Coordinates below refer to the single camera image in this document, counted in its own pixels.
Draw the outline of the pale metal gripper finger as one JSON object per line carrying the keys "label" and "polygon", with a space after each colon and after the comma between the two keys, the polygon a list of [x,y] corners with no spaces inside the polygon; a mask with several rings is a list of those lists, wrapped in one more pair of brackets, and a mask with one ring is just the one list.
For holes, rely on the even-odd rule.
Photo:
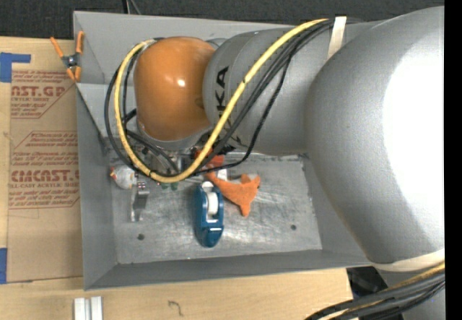
{"label": "pale metal gripper finger", "polygon": [[131,192],[131,221],[142,220],[142,212],[146,209],[149,188],[146,181],[137,181]]}

